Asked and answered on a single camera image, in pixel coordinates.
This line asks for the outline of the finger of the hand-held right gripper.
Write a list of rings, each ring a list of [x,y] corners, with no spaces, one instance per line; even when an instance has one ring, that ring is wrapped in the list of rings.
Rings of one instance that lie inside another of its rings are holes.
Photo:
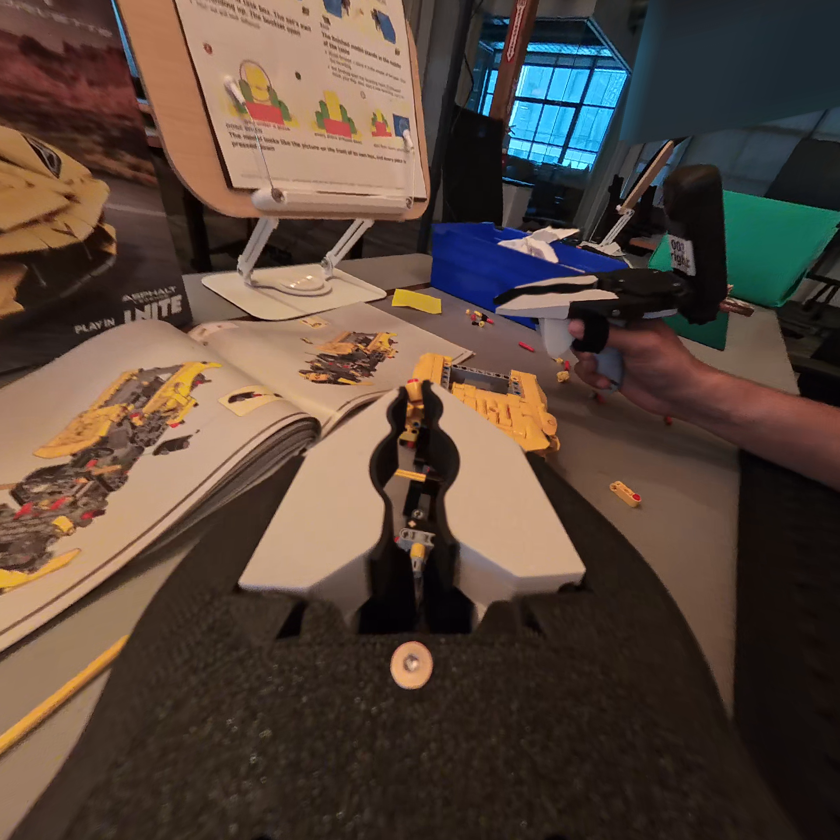
[[[499,296],[496,314],[504,316],[568,316],[573,304],[597,299],[594,287],[533,287]]]
[[[540,296],[549,294],[573,295],[586,290],[596,289],[599,278],[597,275],[578,277],[555,277],[522,284],[504,291],[505,299],[516,299],[524,296]]]

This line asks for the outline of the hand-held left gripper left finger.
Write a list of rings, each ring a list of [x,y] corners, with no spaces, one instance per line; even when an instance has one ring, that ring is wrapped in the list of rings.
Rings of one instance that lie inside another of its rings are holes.
[[[415,628],[411,561],[394,540],[385,485],[407,395],[386,392],[304,456],[238,579],[249,595],[287,595],[335,606],[364,633]]]

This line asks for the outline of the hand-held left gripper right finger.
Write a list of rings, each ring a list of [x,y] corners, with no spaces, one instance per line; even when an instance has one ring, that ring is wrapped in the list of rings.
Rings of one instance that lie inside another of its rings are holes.
[[[422,384],[434,546],[423,573],[424,622],[466,634],[494,602],[577,586],[585,566],[526,453],[442,386]]]

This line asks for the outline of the yellow toy brick car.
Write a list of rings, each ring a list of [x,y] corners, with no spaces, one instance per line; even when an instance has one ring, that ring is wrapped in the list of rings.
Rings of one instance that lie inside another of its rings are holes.
[[[489,424],[516,443],[527,456],[540,457],[559,447],[557,423],[549,414],[545,394],[532,374],[512,371],[508,375],[478,371],[456,364],[449,356],[425,353],[417,361],[408,380],[442,386],[459,402],[477,413]],[[413,469],[399,470],[408,479],[408,492],[403,509],[405,526],[397,540],[400,546],[417,555],[414,543],[425,541],[423,558],[428,560],[434,546],[431,513],[434,510],[436,486],[428,478],[423,444],[424,406],[406,406],[406,425],[399,442],[413,452]]]

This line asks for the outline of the person's right forearm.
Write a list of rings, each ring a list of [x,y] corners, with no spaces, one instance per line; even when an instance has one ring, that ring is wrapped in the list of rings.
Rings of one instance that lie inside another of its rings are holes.
[[[730,374],[697,381],[696,424],[741,449],[839,489],[839,410]]]

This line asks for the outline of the grey desk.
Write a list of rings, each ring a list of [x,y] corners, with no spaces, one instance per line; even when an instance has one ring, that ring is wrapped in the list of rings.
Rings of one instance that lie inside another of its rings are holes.
[[[424,289],[428,255],[346,260],[343,270],[391,291]],[[443,314],[396,313],[426,331],[473,350],[475,367],[535,373],[560,426],[559,471],[643,555],[667,586],[707,658],[727,711],[732,710],[735,642],[739,459],[734,447],[687,423],[671,427],[619,395],[596,404],[575,377],[557,385],[555,364],[529,331],[502,320],[488,337],[470,338],[466,304],[441,294]],[[518,346],[528,343],[531,353]],[[721,371],[787,392],[795,390],[781,331],[772,310],[730,320],[724,351],[689,341],[686,347]],[[642,501],[631,509],[609,482],[621,480]],[[2,654],[2,732],[63,686],[104,650],[130,633],[154,594],[207,530],[198,523],[162,549],[128,563],[52,624]],[[2,756],[1,836],[8,838],[73,749],[96,705],[103,673],[50,719]]]

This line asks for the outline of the person's right hand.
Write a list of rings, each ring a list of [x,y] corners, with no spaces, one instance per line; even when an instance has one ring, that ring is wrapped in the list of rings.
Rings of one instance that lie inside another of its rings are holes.
[[[619,392],[634,405],[698,426],[718,419],[719,371],[689,352],[662,321],[611,325],[606,348],[623,358]]]

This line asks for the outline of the scattered small brick pieces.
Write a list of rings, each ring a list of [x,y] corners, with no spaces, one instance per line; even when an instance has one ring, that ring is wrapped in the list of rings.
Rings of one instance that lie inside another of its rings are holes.
[[[643,315],[643,318],[644,318],[645,320],[657,320],[657,319],[658,319],[658,320],[661,320],[661,319],[663,319],[664,317],[670,316],[670,315],[672,315],[672,314],[676,314],[676,311],[671,311],[671,310],[654,311],[654,312],[652,312],[652,313],[649,313],[649,314],[645,314],[645,315]],[[489,324],[493,324],[493,323],[494,323],[494,320],[493,320],[493,319],[492,319],[492,318],[491,318],[488,314],[486,314],[486,313],[484,313],[484,312],[482,312],[482,311],[480,311],[480,310],[470,310],[470,309],[466,309],[466,310],[465,310],[465,315],[466,315],[467,317],[469,317],[469,319],[470,319],[470,323],[471,323],[472,325],[474,325],[474,326],[480,326],[481,328],[486,327],[486,325],[487,325],[488,323],[489,323]],[[519,346],[519,347],[521,347],[521,348],[523,348],[523,349],[525,349],[525,350],[526,350],[526,351],[528,351],[528,352],[531,352],[531,353],[536,353],[535,348],[534,348],[534,347],[532,347],[532,346],[531,346],[530,344],[528,344],[528,343],[519,342],[519,343],[518,343],[518,346]],[[562,359],[561,359],[561,362],[556,362],[556,364],[559,364],[559,365],[562,367],[562,370],[560,371],[561,373],[564,373],[564,374],[568,374],[568,373],[569,373],[569,366],[568,366],[568,365],[566,365],[566,364],[563,362],[563,360],[562,360]],[[592,391],[592,393],[591,393],[591,399],[592,399],[592,400],[593,400],[596,404],[599,404],[599,405],[602,405],[602,404],[604,404],[604,403],[605,403],[605,398],[604,398],[604,396],[603,396],[601,393],[597,392],[597,391]],[[673,418],[672,418],[671,416],[668,416],[668,415],[663,415],[663,423],[664,423],[664,425],[666,425],[667,427],[671,427],[671,426],[673,425],[673,422],[674,422],[674,421],[673,421]]]

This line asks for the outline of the crumpled white paper bags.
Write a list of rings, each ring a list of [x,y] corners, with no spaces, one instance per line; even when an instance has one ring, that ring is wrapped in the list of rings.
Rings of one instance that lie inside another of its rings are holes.
[[[549,263],[558,264],[557,256],[553,245],[562,242],[567,238],[574,237],[580,233],[579,228],[543,227],[540,230],[520,238],[501,240],[500,247],[514,250],[520,254],[541,259]]]

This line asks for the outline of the blue storage bin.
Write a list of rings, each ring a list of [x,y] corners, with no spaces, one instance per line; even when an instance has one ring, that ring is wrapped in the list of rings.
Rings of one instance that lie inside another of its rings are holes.
[[[500,242],[525,236],[520,230],[492,223],[435,225],[432,287],[472,303],[483,312],[494,313],[495,297],[514,287],[627,267],[621,260],[564,242],[552,245],[559,259],[556,264],[500,246]]]

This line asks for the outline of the green plastic tote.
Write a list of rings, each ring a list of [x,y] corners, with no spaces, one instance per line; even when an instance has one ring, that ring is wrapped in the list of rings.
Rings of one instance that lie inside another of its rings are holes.
[[[685,226],[689,196],[672,179],[664,183],[666,233],[649,267],[683,275],[694,270],[689,280],[711,274],[719,292],[725,255],[734,297],[765,308],[787,302],[838,230],[838,211],[728,191],[721,192],[709,224],[691,211]]]

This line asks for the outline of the white stand with wooden board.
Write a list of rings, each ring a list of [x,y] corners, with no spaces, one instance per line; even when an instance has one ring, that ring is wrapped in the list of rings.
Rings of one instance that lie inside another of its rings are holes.
[[[610,226],[601,239],[596,241],[582,241],[579,245],[577,245],[577,248],[615,259],[624,258],[622,248],[616,242],[618,236],[622,233],[622,231],[624,231],[624,228],[629,225],[635,214],[635,207],[639,200],[653,184],[653,181],[666,166],[676,147],[682,143],[684,139],[685,138],[672,139],[663,144],[663,146],[657,151],[656,155],[654,155],[647,163],[633,184],[633,188],[629,194],[619,204],[615,205],[614,211],[616,221],[614,224]]]

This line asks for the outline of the brown wooden pillar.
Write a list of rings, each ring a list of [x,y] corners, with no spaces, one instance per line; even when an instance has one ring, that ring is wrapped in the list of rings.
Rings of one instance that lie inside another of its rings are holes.
[[[518,79],[538,10],[539,1],[516,1],[509,17],[489,112],[492,119],[503,123],[505,127],[509,125]]]

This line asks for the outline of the black perforated mat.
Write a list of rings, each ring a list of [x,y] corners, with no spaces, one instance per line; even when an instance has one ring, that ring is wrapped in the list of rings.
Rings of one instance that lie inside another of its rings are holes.
[[[839,838],[839,496],[742,451],[734,717],[803,838]]]

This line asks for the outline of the open instruction booklet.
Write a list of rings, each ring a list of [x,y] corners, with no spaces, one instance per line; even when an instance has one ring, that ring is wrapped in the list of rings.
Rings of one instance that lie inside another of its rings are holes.
[[[105,332],[1,398],[1,649],[257,487],[426,353],[471,349],[365,303],[286,322]]]

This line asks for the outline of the yellow axle with black end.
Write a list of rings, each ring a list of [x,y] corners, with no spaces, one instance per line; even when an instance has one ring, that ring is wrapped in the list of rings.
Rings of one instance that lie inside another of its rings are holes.
[[[74,675],[33,710],[24,715],[1,735],[1,755],[16,747],[76,694],[85,689],[94,679],[110,669],[124,650],[130,635],[122,636],[117,642],[92,660],[82,671]]]

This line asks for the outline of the toy car set box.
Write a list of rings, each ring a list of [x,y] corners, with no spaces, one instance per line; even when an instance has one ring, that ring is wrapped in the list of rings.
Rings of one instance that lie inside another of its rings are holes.
[[[1,2],[1,372],[192,315],[114,2]]]

